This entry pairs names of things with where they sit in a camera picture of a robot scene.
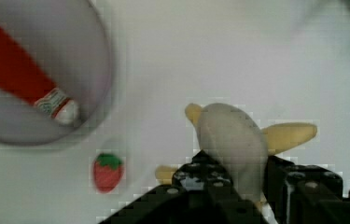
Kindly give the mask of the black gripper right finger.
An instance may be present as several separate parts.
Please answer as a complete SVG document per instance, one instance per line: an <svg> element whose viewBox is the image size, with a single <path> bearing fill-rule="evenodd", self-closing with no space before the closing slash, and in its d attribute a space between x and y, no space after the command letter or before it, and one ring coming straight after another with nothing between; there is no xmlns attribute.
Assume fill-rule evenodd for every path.
<svg viewBox="0 0 350 224"><path fill-rule="evenodd" d="M317 165L270 156L264 195L278 224L335 224L338 212L330 203L343 202L343 180Z"/></svg>

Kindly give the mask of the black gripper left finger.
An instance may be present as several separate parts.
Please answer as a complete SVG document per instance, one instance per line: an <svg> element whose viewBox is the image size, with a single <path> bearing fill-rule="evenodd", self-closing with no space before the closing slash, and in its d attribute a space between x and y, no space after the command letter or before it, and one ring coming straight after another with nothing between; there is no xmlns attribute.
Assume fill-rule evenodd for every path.
<svg viewBox="0 0 350 224"><path fill-rule="evenodd" d="M207 184L217 182L223 185L233 184L227 170L202 150L192 158L190 163L177 169L172 177L172 184L185 190L204 190Z"/></svg>

